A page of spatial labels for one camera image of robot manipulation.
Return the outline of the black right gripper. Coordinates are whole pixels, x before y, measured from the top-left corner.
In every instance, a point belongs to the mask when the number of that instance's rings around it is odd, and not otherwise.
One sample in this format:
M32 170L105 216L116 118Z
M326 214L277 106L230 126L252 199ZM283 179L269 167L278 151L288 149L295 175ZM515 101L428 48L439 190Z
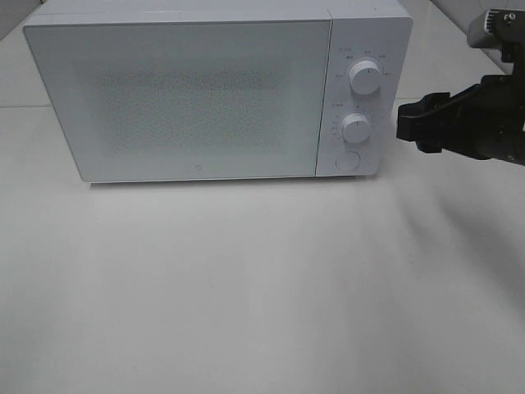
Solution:
M524 78L484 76L451 96L428 94L397 112L396 137L424 153L524 164Z

